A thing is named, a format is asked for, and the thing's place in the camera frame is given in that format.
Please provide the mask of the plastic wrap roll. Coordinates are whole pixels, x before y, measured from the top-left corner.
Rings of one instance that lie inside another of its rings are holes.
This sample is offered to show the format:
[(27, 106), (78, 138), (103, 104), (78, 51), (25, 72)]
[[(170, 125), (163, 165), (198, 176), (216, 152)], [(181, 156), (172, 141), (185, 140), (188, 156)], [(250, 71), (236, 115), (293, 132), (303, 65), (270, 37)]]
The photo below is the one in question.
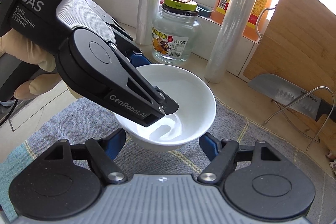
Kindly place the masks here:
[(220, 83), (240, 40), (256, 0), (230, 0), (206, 66), (205, 79)]

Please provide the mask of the grey checked table cloth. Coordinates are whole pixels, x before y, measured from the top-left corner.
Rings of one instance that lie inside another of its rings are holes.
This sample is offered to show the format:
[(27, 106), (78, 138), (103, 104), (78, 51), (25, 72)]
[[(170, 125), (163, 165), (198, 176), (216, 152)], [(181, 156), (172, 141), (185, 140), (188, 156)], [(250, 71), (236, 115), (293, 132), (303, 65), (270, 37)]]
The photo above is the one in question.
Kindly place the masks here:
[[(85, 98), (76, 100), (42, 125), (1, 163), (1, 208), (7, 219), (12, 222), (17, 217), (8, 195), (11, 181), (42, 152), (59, 139), (83, 144), (92, 137), (105, 138), (119, 127), (112, 112)], [(267, 141), (312, 180), (316, 194), (307, 215), (309, 221), (331, 223), (335, 220), (335, 178), (293, 145), (221, 102), (217, 103), (217, 115), (209, 133), (219, 140), (228, 138), (242, 145), (253, 145), (257, 140)], [(154, 152), (128, 139), (115, 162), (128, 177), (181, 173), (197, 176), (209, 164), (197, 140), (175, 151)]]

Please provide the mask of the black handled santoku knife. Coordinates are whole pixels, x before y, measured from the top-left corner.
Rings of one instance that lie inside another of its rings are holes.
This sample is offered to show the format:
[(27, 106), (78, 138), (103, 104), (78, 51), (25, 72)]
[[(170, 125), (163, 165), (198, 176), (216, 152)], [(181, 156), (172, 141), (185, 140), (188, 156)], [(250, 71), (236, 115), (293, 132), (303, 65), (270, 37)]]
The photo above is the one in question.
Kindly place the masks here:
[(316, 122), (324, 114), (335, 122), (335, 108), (331, 104), (278, 75), (272, 73), (258, 75), (250, 80), (248, 86), (284, 105), (286, 109), (295, 110)]

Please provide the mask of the bamboo cutting board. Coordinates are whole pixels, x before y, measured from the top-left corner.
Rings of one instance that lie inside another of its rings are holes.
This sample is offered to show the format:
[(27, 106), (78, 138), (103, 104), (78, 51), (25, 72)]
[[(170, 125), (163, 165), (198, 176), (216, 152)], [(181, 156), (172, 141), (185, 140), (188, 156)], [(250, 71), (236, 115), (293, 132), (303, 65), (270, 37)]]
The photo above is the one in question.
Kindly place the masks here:
[(335, 13), (319, 0), (279, 0), (243, 75), (264, 73), (335, 92)]

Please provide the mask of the small white bowl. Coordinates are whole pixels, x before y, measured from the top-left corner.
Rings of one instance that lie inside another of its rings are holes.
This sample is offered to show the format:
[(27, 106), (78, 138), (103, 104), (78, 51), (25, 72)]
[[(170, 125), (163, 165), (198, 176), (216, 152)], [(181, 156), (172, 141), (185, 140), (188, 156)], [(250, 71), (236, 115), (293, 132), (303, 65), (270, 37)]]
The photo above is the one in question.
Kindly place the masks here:
[(217, 104), (211, 89), (202, 79), (172, 65), (150, 64), (137, 70), (149, 83), (177, 102), (179, 108), (149, 127), (115, 114), (133, 141), (152, 151), (172, 151), (198, 139), (211, 127)]

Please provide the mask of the clear glass jar green lid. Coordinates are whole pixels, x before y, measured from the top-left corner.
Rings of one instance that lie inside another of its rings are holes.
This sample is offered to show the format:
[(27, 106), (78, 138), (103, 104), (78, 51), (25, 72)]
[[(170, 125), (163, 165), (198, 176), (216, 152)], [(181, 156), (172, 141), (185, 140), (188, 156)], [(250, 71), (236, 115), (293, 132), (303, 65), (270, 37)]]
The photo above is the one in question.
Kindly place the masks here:
[(163, 64), (187, 61), (200, 30), (199, 10), (194, 0), (163, 0), (152, 22), (152, 55)]

